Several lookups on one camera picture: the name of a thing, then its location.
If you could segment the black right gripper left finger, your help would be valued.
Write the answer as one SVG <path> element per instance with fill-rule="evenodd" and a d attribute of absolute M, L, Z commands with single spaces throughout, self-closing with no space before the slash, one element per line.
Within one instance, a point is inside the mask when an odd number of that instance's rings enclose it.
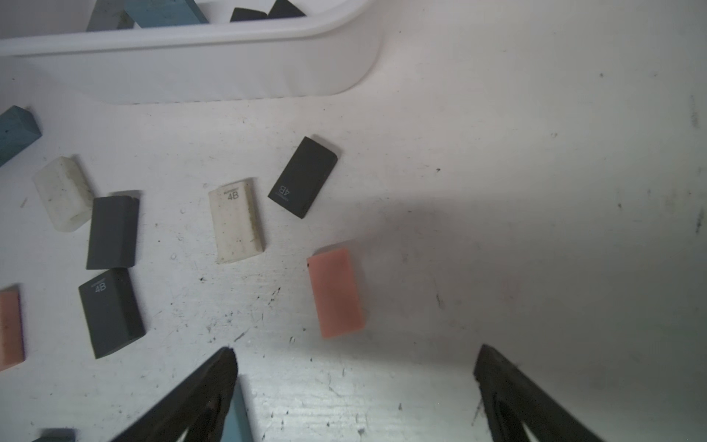
<path fill-rule="evenodd" d="M 239 366 L 230 347 L 217 350 L 116 441 L 219 441 Z"/>

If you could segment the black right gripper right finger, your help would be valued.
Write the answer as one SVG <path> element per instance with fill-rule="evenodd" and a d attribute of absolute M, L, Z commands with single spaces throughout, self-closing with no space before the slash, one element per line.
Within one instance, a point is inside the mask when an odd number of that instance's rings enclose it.
<path fill-rule="evenodd" d="M 601 441 L 493 346 L 481 347 L 474 377 L 494 441 Z"/>

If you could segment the pink eraser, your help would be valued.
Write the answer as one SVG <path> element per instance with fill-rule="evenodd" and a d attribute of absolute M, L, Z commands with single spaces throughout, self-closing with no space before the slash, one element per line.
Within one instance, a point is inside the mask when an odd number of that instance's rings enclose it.
<path fill-rule="evenodd" d="M 25 360 L 20 293 L 18 289 L 1 292 L 1 370 Z"/>
<path fill-rule="evenodd" d="M 307 259 L 320 333 L 330 339 L 365 327 L 355 268 L 349 250 L 340 248 Z"/>

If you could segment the blue eraser edge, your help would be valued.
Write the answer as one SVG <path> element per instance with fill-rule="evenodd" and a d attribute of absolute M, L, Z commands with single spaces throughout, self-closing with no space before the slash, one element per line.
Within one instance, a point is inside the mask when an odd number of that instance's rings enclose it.
<path fill-rule="evenodd" d="M 124 10 L 142 29 L 209 23 L 193 0 L 129 0 Z"/>

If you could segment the blue eraser front upper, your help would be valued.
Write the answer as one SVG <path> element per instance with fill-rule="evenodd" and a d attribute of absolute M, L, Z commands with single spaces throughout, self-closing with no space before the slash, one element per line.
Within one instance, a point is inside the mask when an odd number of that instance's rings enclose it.
<path fill-rule="evenodd" d="M 254 442 L 248 408 L 238 380 L 224 421 L 222 442 Z"/>

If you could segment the blue eraser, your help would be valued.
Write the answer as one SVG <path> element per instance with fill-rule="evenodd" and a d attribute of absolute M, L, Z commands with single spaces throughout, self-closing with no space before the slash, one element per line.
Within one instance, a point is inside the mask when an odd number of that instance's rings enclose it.
<path fill-rule="evenodd" d="M 238 380 L 224 421 L 222 442 L 254 442 L 248 408 Z"/>
<path fill-rule="evenodd" d="M 40 127 L 29 110 L 12 106 L 1 114 L 0 165 L 4 166 L 16 155 L 42 137 Z"/>
<path fill-rule="evenodd" d="M 33 442 L 75 442 L 75 430 L 71 428 L 44 429 Z"/>

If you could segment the dark grey eraser lower centre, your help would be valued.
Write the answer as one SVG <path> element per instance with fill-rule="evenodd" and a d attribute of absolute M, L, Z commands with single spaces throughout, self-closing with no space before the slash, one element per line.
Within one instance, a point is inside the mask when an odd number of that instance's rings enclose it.
<path fill-rule="evenodd" d="M 95 359 L 114 354 L 147 333 L 127 269 L 99 274 L 78 292 Z"/>

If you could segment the dark grey eraser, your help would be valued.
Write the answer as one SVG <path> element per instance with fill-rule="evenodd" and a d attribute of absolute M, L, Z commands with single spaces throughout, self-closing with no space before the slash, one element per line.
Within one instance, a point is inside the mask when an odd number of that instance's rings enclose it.
<path fill-rule="evenodd" d="M 306 14 L 289 0 L 276 0 L 268 13 L 271 20 L 281 20 L 281 18 L 301 18 Z"/>
<path fill-rule="evenodd" d="M 131 268 L 136 264 L 138 198 L 99 197 L 93 201 L 88 243 L 88 270 Z"/>
<path fill-rule="evenodd" d="M 95 359 L 114 354 L 147 333 L 127 269 L 99 274 L 78 292 Z"/>

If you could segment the white eraser 4B centre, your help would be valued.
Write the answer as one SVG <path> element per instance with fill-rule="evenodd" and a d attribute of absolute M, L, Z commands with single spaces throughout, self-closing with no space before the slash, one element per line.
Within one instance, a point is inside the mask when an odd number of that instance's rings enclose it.
<path fill-rule="evenodd" d="M 264 252 L 251 179 L 208 193 L 217 245 L 217 264 L 242 261 Z"/>

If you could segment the dark grey eraser upper centre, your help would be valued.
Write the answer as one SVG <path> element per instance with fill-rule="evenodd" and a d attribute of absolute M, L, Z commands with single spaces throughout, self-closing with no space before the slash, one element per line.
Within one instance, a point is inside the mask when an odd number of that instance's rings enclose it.
<path fill-rule="evenodd" d="M 138 198 L 99 197 L 93 201 L 88 243 L 88 270 L 131 268 L 136 264 Z"/>

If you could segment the black eraser 4B top right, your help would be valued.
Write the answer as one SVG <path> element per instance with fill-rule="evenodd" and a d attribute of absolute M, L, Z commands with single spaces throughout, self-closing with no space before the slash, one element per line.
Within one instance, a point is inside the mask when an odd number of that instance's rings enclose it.
<path fill-rule="evenodd" d="M 303 219 L 337 162 L 333 151 L 304 137 L 268 197 Z"/>

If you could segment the white eraser left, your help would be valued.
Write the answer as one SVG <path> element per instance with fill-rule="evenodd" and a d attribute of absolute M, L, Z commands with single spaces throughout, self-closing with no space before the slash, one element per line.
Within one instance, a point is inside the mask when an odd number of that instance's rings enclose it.
<path fill-rule="evenodd" d="M 71 158 L 56 158 L 32 180 L 57 231 L 74 232 L 91 219 L 94 194 Z"/>

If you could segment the blue eraser top left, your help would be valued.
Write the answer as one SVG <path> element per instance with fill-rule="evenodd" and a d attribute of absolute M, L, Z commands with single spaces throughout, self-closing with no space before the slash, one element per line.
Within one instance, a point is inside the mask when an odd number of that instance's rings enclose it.
<path fill-rule="evenodd" d="M 16 155 L 42 137 L 40 127 L 29 110 L 12 106 L 1 114 L 0 165 L 4 166 Z"/>

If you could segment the white storage box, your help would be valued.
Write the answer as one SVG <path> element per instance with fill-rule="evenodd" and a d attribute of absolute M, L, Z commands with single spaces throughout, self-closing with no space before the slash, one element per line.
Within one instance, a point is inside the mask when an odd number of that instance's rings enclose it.
<path fill-rule="evenodd" d="M 234 22 L 204 1 L 203 25 L 89 31 L 90 1 L 5 1 L 1 55 L 110 104 L 328 96 L 371 69 L 377 1 L 301 1 L 302 16 Z"/>

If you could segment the dark grey eraser front right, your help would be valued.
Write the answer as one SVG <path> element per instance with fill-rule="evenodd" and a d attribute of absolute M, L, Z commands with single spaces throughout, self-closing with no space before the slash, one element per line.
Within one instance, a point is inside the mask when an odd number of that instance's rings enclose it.
<path fill-rule="evenodd" d="M 281 18 L 301 18 L 306 14 L 289 0 L 276 0 L 268 13 L 271 20 L 281 20 Z"/>

